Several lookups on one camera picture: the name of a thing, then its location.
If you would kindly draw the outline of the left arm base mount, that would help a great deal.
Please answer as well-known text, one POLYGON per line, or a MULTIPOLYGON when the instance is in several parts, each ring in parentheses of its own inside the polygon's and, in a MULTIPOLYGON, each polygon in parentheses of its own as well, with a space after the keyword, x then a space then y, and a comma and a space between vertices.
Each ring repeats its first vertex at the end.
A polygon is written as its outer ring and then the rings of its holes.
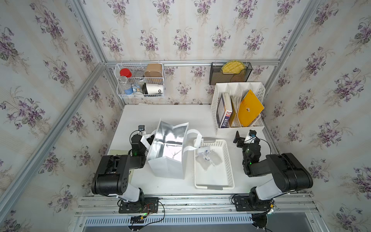
POLYGON ((157 213, 159 206, 159 198, 156 197, 145 197, 143 201, 138 202, 124 202, 119 200, 117 202, 119 206, 120 214, 129 214, 129 213, 157 213))

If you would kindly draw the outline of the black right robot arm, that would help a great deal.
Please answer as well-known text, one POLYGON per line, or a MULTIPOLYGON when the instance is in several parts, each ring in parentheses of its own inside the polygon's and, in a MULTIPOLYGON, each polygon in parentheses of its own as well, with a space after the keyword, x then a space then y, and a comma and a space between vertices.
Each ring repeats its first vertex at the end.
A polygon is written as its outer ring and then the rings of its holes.
POLYGON ((260 141, 254 130, 245 138, 237 131, 233 140, 242 149, 243 170, 248 177, 272 175, 271 180, 250 190, 251 202, 266 202, 288 192, 310 189, 313 186, 313 178, 292 153, 269 154, 260 160, 260 141))

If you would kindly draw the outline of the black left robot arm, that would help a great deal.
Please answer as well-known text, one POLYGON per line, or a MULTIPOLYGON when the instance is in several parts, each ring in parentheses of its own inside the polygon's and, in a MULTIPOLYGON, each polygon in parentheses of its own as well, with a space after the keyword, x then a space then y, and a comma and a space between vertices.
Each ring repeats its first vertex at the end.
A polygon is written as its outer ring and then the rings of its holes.
POLYGON ((132 149, 126 155, 102 156, 91 191, 95 195, 117 197, 125 203, 145 203, 141 188, 129 183, 129 172, 142 169, 146 163, 146 152, 154 139, 153 135, 136 134, 131 138, 132 149))

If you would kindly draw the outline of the clear ice pack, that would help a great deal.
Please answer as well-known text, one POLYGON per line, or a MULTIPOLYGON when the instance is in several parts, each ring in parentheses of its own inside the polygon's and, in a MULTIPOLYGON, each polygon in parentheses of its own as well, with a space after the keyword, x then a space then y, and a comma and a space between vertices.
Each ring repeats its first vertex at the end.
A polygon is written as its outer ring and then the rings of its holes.
POLYGON ((205 172, 211 166, 218 166, 223 162, 217 152, 210 147, 200 147, 197 149, 195 159, 205 172))

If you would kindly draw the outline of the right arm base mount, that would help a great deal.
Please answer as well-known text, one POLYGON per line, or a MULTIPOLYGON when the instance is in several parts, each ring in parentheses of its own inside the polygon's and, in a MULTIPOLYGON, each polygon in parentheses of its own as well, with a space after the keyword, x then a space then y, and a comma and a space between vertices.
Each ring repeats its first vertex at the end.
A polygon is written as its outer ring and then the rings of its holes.
POLYGON ((274 200, 260 200, 255 195, 239 195, 234 194, 231 197, 231 203, 235 206, 238 212, 248 212, 248 211, 269 211, 273 208, 274 200))

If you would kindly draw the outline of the white insulated delivery bag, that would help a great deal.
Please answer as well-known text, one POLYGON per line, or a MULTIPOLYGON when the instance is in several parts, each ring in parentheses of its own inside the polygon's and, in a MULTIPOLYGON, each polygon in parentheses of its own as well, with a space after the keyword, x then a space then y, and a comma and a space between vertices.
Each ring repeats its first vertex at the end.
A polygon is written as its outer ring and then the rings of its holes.
POLYGON ((173 126, 161 120, 157 129, 140 142, 148 150, 146 159, 154 176, 184 179, 187 152, 197 150, 202 139, 202 134, 189 129, 188 123, 173 126))

